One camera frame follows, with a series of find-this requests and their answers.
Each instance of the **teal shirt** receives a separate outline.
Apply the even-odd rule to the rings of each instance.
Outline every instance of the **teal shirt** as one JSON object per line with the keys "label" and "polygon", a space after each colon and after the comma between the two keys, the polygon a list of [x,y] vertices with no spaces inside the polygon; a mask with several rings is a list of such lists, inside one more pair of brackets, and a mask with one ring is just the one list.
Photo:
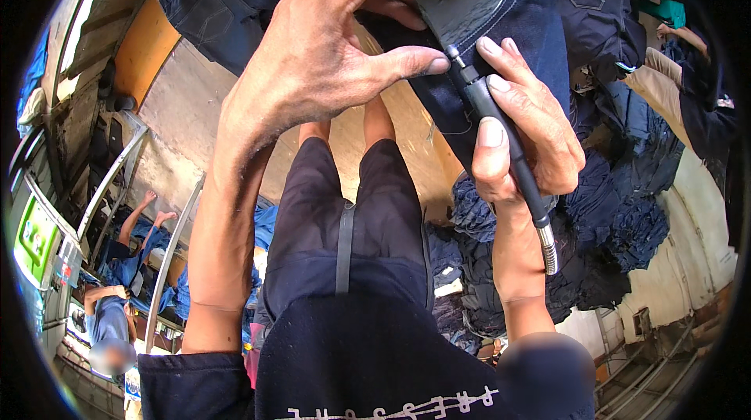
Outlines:
{"label": "teal shirt", "polygon": [[661,0],[657,5],[649,0],[639,0],[637,8],[673,29],[681,29],[686,25],[686,8],[682,2]]}

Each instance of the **black tool handle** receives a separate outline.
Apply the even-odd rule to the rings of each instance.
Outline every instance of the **black tool handle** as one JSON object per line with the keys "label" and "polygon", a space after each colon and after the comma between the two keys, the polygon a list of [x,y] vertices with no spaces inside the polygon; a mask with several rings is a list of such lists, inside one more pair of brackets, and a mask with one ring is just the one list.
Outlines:
{"label": "black tool handle", "polygon": [[514,122],[501,110],[496,104],[490,91],[487,89],[487,77],[483,76],[473,83],[468,84],[464,91],[469,97],[475,111],[480,118],[495,117],[500,120],[508,133],[508,150],[511,153],[511,172],[516,182],[517,188],[521,191],[527,207],[532,214],[532,223],[536,228],[544,228],[550,223],[548,211],[540,196],[540,189],[537,187],[535,176],[532,175],[530,165],[527,164],[524,157],[524,150],[521,146],[521,140],[516,130]]}

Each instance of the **fingernail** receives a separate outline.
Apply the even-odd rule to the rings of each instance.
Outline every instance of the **fingernail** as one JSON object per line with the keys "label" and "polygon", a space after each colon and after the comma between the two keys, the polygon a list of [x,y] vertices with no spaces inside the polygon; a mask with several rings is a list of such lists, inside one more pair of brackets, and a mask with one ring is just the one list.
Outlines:
{"label": "fingernail", "polygon": [[498,75],[488,76],[487,85],[490,86],[491,89],[498,90],[501,93],[507,93],[508,90],[512,88],[508,81]]}
{"label": "fingernail", "polygon": [[451,66],[451,62],[448,61],[448,58],[436,58],[435,60],[430,62],[430,65],[428,65],[427,70],[425,70],[425,74],[426,75],[441,75],[442,73],[446,73],[450,66]]}
{"label": "fingernail", "polygon": [[503,144],[506,129],[495,117],[483,117],[477,131],[477,145],[495,148]]}
{"label": "fingernail", "polygon": [[506,37],[501,43],[505,42],[508,49],[514,52],[516,55],[521,55],[519,48],[516,46],[516,42],[511,37]]}
{"label": "fingernail", "polygon": [[503,49],[500,48],[490,37],[481,37],[480,43],[482,44],[482,48],[491,55],[501,55],[503,53]]}

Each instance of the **bare foot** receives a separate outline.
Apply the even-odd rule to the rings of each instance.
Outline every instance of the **bare foot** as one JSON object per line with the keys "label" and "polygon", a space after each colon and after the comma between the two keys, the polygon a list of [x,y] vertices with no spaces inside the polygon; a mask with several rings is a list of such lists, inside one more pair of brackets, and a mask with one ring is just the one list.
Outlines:
{"label": "bare foot", "polygon": [[140,207],[146,208],[146,206],[156,199],[156,193],[153,190],[146,190],[144,199],[141,200]]}
{"label": "bare foot", "polygon": [[170,211],[169,213],[165,213],[164,211],[159,211],[156,213],[154,226],[158,228],[162,225],[162,223],[164,223],[168,219],[175,219],[175,218],[177,218],[177,213],[175,213],[174,211]]}

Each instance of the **black shirt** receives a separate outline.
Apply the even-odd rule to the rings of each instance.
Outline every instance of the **black shirt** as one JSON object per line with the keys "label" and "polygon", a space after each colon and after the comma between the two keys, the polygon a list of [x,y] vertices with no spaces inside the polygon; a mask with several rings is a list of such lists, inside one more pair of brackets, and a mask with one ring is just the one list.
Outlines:
{"label": "black shirt", "polygon": [[270,331],[255,391],[239,354],[139,356],[144,418],[594,418],[589,353],[548,336],[514,342],[494,370],[417,304],[302,298]]}

